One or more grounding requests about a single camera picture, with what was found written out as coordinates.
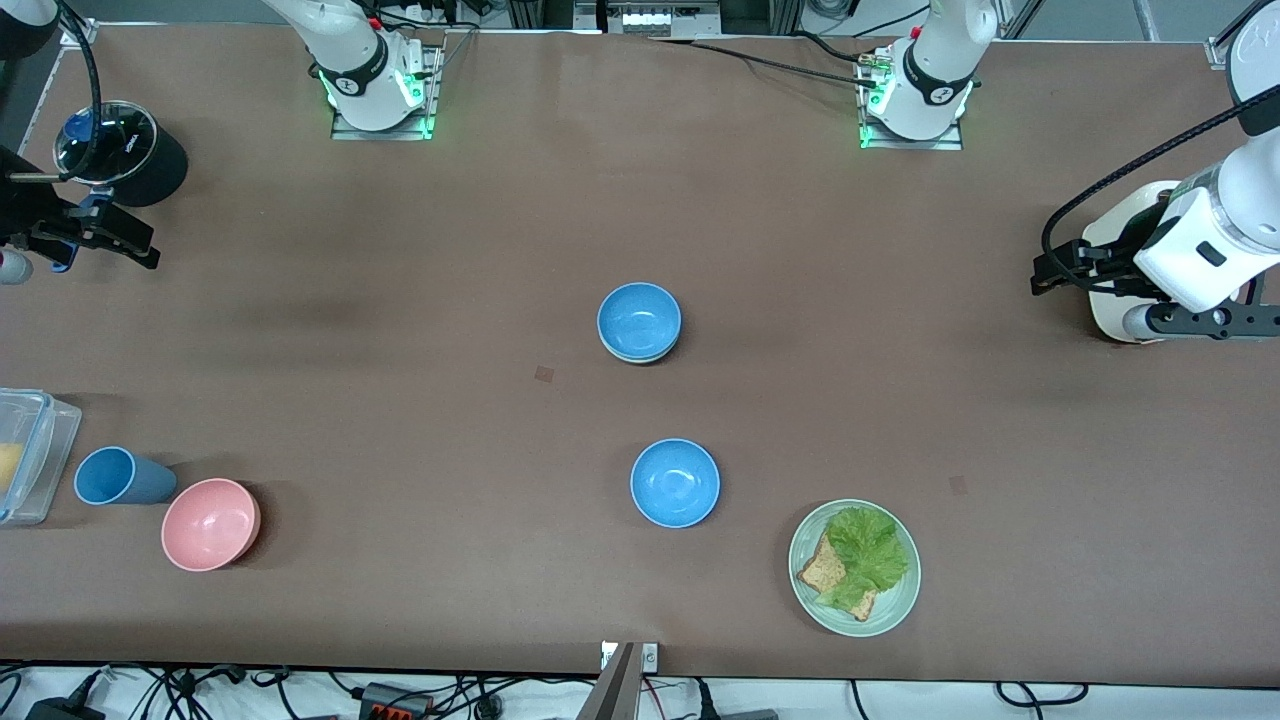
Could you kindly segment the blue bowl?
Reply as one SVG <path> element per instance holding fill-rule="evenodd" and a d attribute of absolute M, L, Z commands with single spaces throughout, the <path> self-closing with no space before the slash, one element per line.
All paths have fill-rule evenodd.
<path fill-rule="evenodd" d="M 634 282 L 611 291 L 596 311 L 596 333 L 602 341 L 632 352 L 660 350 L 680 337 L 684 314 L 676 297 L 666 288 Z"/>
<path fill-rule="evenodd" d="M 708 519 L 721 498 L 721 469 L 701 445 L 685 438 L 659 439 L 645 447 L 630 471 L 637 511 L 667 529 L 685 529 Z"/>

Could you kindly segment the light green bowl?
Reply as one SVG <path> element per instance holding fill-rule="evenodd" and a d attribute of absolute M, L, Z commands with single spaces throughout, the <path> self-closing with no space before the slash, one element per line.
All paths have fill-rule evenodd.
<path fill-rule="evenodd" d="M 628 363 L 634 365 L 648 365 L 662 360 L 667 354 L 669 354 L 676 347 L 678 341 L 672 340 L 660 350 L 655 350 L 653 352 L 645 351 L 643 354 L 632 352 L 631 350 L 623 351 L 622 348 L 616 347 L 605 341 L 602 341 L 602 343 L 605 351 L 608 351 L 612 356 L 617 357 L 622 363 Z"/>

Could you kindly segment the pink bowl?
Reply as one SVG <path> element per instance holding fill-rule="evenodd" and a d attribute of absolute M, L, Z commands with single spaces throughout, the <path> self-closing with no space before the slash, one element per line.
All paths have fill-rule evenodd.
<path fill-rule="evenodd" d="M 163 552 L 184 571 L 214 571 L 248 552 L 261 520 L 259 501 L 244 486 L 209 478 L 172 501 L 163 519 Z"/>

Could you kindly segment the white toaster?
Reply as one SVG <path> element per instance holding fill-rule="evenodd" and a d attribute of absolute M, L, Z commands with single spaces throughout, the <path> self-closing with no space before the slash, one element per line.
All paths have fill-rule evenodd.
<path fill-rule="evenodd" d="M 1169 196 L 1176 187 L 1175 181 L 1160 181 L 1139 187 L 1088 224 L 1082 238 L 1094 247 L 1106 247 L 1110 251 L 1110 260 L 1121 264 L 1129 263 L 1137 251 L 1157 233 L 1169 205 Z M 1130 309 L 1148 304 L 1172 302 L 1164 296 L 1119 296 L 1091 291 L 1088 299 L 1096 325 L 1110 340 L 1132 345 L 1151 345 L 1164 341 L 1135 342 L 1121 328 L 1121 320 Z"/>

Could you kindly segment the clear plastic container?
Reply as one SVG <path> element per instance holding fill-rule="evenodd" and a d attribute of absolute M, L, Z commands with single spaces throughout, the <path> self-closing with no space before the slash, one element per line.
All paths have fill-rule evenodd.
<path fill-rule="evenodd" d="M 0 443 L 26 448 L 0 498 L 0 528 L 42 523 L 63 477 L 82 411 L 38 389 L 0 388 Z"/>

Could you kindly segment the blue cup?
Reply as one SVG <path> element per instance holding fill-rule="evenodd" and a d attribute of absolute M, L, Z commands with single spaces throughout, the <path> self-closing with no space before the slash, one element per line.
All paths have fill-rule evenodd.
<path fill-rule="evenodd" d="M 90 506 L 164 503 L 177 492 L 177 475 L 152 459 L 109 446 L 79 464 L 73 486 Z"/>

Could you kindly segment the green lettuce leaf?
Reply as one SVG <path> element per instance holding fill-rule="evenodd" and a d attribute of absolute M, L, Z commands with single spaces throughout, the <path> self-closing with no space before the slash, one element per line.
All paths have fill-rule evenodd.
<path fill-rule="evenodd" d="M 827 523 L 826 539 L 845 575 L 818 596 L 818 602 L 864 623 L 879 594 L 892 589 L 910 568 L 899 538 L 899 524 L 874 509 L 845 509 Z"/>

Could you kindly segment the light green plate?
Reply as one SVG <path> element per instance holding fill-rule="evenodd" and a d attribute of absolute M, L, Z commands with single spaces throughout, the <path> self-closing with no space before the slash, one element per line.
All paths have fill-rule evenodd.
<path fill-rule="evenodd" d="M 883 592 L 876 600 L 874 609 L 868 621 L 858 623 L 847 614 L 836 609 L 818 603 L 818 593 L 805 587 L 796 574 L 805 561 L 813 556 L 817 543 L 828 520 L 845 509 L 874 509 L 887 512 L 899 524 L 899 538 L 908 550 L 910 568 L 896 587 Z M 911 612 L 922 588 L 922 561 L 916 544 L 908 528 L 888 510 L 877 503 L 858 500 L 842 498 L 823 503 L 810 511 L 796 527 L 790 541 L 788 552 L 788 579 L 795 597 L 804 612 L 826 630 L 837 635 L 851 638 L 870 638 L 882 635 L 899 626 Z"/>

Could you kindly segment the brown toast slice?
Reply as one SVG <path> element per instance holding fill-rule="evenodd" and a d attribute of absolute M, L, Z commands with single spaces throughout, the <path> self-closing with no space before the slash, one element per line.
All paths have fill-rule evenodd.
<path fill-rule="evenodd" d="M 823 533 L 796 578 L 818 593 L 818 603 L 836 609 L 858 623 L 869 620 L 879 591 L 864 580 L 852 579 L 844 561 Z"/>

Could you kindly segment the grey control box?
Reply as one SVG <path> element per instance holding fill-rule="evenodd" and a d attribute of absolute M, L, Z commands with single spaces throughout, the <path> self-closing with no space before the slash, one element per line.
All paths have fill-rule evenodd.
<path fill-rule="evenodd" d="M 722 31 L 718 0 L 605 0 L 611 33 L 699 38 Z"/>

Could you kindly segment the black red power strip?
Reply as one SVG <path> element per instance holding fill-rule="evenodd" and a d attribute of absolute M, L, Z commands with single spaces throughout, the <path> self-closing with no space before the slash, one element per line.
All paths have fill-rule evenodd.
<path fill-rule="evenodd" d="M 428 720 L 433 705 L 426 691 L 369 683 L 360 696 L 357 720 Z"/>

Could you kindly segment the black floor plug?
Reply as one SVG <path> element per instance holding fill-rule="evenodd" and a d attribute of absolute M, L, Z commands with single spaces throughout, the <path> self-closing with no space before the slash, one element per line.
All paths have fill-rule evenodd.
<path fill-rule="evenodd" d="M 695 676 L 694 682 L 699 693 L 699 710 L 692 715 L 692 720 L 780 720 L 773 708 L 721 712 L 708 683 L 700 676 Z"/>

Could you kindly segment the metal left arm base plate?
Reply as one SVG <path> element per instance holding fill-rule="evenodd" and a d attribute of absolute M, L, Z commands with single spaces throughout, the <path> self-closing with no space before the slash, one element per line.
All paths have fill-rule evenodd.
<path fill-rule="evenodd" d="M 863 149 L 960 150 L 959 118 L 973 91 L 970 76 L 942 81 L 913 59 L 913 46 L 877 47 L 859 56 L 856 78 L 859 145 Z"/>

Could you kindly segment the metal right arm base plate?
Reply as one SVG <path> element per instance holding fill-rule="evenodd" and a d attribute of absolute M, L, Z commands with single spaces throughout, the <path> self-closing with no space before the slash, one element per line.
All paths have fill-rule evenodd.
<path fill-rule="evenodd" d="M 417 38 L 389 45 L 387 68 L 360 97 L 346 97 L 326 83 L 335 141 L 425 141 L 435 128 L 443 47 Z"/>

